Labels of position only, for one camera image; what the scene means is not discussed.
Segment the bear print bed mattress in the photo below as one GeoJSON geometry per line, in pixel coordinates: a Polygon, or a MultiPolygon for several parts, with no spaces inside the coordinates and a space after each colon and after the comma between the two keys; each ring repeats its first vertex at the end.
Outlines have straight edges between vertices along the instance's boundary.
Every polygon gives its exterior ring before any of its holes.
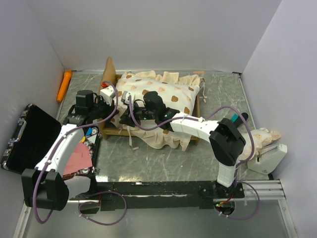
{"type": "Polygon", "coordinates": [[[204,79],[196,74],[180,77],[178,72],[124,73],[116,82],[118,114],[111,123],[155,149],[169,145],[186,150],[191,135],[172,129],[167,120],[179,112],[192,115],[204,85],[204,79]]]}

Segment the small bear print pillow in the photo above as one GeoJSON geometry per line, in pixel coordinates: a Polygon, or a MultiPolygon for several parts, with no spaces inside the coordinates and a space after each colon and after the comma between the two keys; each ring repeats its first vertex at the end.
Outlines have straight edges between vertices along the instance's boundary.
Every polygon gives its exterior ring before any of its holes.
{"type": "MultiPolygon", "coordinates": [[[[254,152],[251,158],[257,155],[260,149],[281,138],[280,133],[275,130],[268,130],[266,128],[251,130],[251,134],[254,141],[254,152]]],[[[238,157],[239,161],[246,160],[250,156],[252,150],[248,133],[243,133],[242,136],[246,140],[246,145],[244,146],[242,154],[238,157]]]]}

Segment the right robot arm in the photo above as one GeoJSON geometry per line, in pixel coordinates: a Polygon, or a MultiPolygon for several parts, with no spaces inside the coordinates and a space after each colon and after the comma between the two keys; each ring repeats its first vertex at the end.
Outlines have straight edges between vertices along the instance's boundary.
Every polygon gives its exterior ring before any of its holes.
{"type": "Polygon", "coordinates": [[[153,120],[156,126],[152,127],[152,130],[161,128],[182,132],[209,142],[219,162],[217,194],[225,198],[233,192],[237,159],[246,145],[244,137],[237,129],[238,123],[227,118],[220,121],[206,120],[169,108],[155,91],[147,92],[143,96],[143,107],[139,107],[134,102],[134,95],[127,91],[122,94],[121,101],[127,106],[121,116],[121,124],[146,130],[141,126],[141,122],[153,120]]]}

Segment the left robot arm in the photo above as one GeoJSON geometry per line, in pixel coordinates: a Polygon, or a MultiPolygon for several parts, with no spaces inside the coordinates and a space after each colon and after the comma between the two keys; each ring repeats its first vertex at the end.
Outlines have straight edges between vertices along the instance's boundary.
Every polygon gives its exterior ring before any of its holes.
{"type": "Polygon", "coordinates": [[[22,173],[22,187],[25,204],[34,210],[38,208],[61,211],[70,198],[81,194],[93,199],[98,187],[89,176],[62,178],[66,165],[77,145],[84,137],[86,128],[93,122],[111,119],[116,112],[118,97],[116,89],[108,86],[99,94],[81,90],[76,94],[76,103],[68,111],[60,133],[44,158],[34,169],[22,173]]]}

